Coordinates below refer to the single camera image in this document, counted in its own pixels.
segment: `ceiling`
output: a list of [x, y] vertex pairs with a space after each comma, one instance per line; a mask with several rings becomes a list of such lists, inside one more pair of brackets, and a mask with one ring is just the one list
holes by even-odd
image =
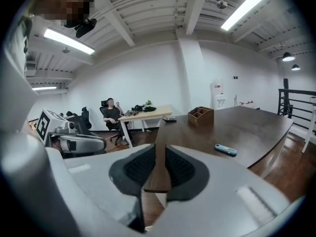
[[[174, 32], [177, 28], [185, 28], [187, 35], [193, 30], [223, 33], [221, 25], [245, 0], [224, 0], [228, 3], [225, 9], [218, 9], [217, 1], [95, 0], [90, 18], [98, 23], [79, 39], [95, 49], [92, 57], [71, 48], [69, 54], [63, 54], [64, 46], [43, 37], [45, 30], [51, 27], [72, 37], [75, 31], [34, 17], [28, 60], [35, 61], [36, 73], [28, 80], [32, 85], [65, 87], [75, 78], [74, 72], [83, 65], [92, 65], [102, 50], [119, 42], [137, 47], [135, 39], [148, 34]], [[284, 0], [262, 0], [225, 35], [232, 43], [249, 43], [272, 58], [280, 57], [284, 50], [294, 54], [314, 51], [297, 10]]]

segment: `black pants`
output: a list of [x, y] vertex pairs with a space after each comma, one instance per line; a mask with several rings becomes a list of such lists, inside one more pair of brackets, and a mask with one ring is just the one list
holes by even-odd
[[[127, 130], [129, 139], [132, 140], [133, 139], [132, 134], [130, 133], [130, 131], [127, 128], [128, 122], [124, 122], [124, 123], [125, 123], [125, 127], [126, 127], [126, 130]], [[123, 128], [122, 128], [121, 122], [118, 122], [116, 124], [112, 124], [111, 122], [107, 122], [107, 127], [108, 127], [109, 130], [113, 130], [113, 129], [114, 130], [119, 130], [121, 135], [124, 136], [124, 132], [123, 132]]]

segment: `brown desk organizer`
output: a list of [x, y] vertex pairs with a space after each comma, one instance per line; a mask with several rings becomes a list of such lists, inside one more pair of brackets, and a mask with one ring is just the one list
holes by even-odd
[[214, 110], [207, 107], [196, 107], [188, 113], [188, 120], [195, 126], [213, 125]]

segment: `black lampshade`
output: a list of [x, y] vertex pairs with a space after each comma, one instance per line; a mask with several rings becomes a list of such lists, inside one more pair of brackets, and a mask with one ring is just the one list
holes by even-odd
[[282, 57], [282, 61], [293, 61], [295, 57], [289, 52], [285, 52]]
[[297, 64], [294, 64], [292, 67], [292, 70], [300, 70], [300, 66], [298, 66]]

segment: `brown tabletop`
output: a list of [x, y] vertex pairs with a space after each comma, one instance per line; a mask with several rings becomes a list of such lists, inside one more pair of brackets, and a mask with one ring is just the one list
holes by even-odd
[[[215, 111], [213, 126], [195, 127], [188, 116], [177, 116], [177, 122], [160, 122], [156, 138], [156, 165], [143, 189], [164, 193], [171, 189], [165, 168], [165, 145], [177, 145], [235, 160], [249, 168], [266, 156], [289, 131], [293, 120], [247, 107]], [[238, 151], [231, 157], [214, 149], [221, 144]]]

